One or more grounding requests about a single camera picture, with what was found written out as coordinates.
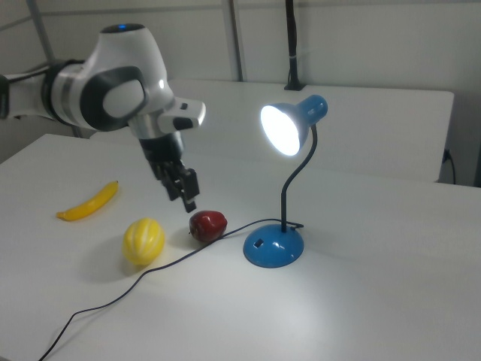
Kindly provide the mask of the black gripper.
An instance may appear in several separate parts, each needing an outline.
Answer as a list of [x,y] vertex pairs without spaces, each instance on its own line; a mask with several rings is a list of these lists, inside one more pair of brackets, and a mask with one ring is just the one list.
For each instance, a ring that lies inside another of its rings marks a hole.
[[179,167],[176,182],[176,177],[166,168],[168,165],[183,164],[184,145],[181,134],[140,139],[139,142],[155,177],[166,189],[168,198],[174,201],[181,197],[186,212],[194,211],[195,197],[200,194],[196,171],[193,168]]

